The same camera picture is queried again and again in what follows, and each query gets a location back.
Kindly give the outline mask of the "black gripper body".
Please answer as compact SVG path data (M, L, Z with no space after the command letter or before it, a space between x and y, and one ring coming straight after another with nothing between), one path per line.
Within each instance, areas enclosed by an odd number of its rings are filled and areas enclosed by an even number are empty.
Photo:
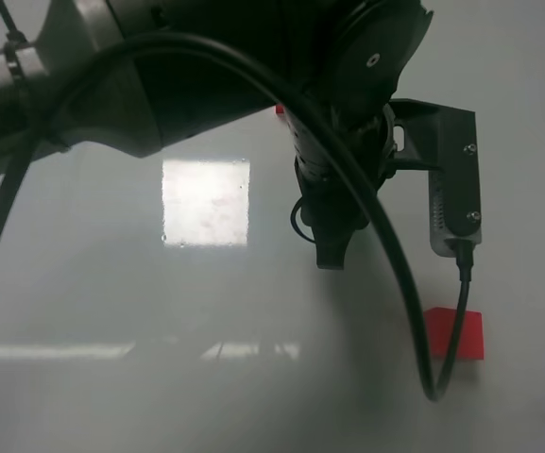
M302 222L313 231L375 231L394 226L379 199L393 152L395 115L385 102L354 128L304 96L283 103L293 134Z

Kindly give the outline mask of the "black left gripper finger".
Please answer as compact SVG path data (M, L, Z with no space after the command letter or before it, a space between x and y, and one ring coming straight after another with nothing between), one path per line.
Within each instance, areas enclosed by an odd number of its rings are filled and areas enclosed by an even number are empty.
M314 227L315 262L318 269L343 270L354 229L331 231Z

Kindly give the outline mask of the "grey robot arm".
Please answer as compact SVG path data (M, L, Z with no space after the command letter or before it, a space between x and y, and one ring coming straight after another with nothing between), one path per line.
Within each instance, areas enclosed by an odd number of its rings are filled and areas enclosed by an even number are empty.
M297 212L339 270L368 223L388 104L433 14L418 1L54 1L0 48L0 238L29 165L80 143L142 158L273 105L294 135Z

